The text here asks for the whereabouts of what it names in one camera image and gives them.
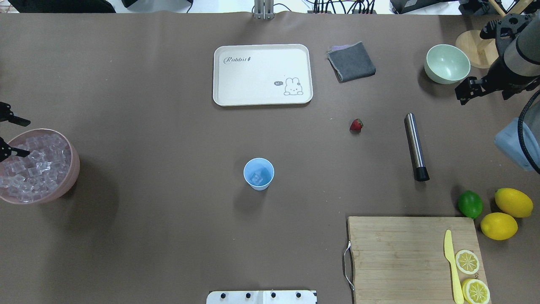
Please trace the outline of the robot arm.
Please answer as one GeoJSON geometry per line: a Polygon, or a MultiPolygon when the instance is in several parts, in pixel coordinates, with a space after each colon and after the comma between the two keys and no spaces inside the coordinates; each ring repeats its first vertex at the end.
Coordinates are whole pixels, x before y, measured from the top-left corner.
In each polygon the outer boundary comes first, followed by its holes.
{"type": "Polygon", "coordinates": [[[523,91],[534,91],[519,116],[494,137],[494,144],[525,171],[538,172],[539,17],[509,13],[486,24],[480,37],[495,40],[498,58],[484,77],[461,81],[455,88],[456,98],[465,105],[493,92],[501,92],[507,100],[523,91]]]}

